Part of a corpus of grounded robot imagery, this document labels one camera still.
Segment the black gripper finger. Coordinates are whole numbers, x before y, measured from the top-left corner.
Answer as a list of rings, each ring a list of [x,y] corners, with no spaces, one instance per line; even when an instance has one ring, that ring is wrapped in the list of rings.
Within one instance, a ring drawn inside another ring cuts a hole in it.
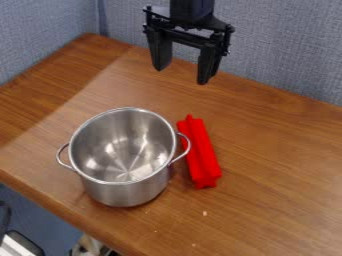
[[[219,63],[222,59],[220,47],[207,42],[198,57],[198,84],[204,85],[208,83],[210,78],[216,74]]]
[[[172,60],[172,41],[162,30],[150,26],[146,27],[146,35],[152,65],[158,71],[162,71]]]

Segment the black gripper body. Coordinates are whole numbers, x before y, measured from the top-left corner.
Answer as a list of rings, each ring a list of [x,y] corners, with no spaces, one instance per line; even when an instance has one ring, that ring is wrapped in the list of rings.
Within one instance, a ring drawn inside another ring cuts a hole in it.
[[[215,0],[170,0],[168,6],[143,7],[147,22],[162,20],[170,28],[180,27],[184,30],[208,30],[223,36],[223,55],[230,53],[230,39],[235,28],[219,20],[214,15]]]

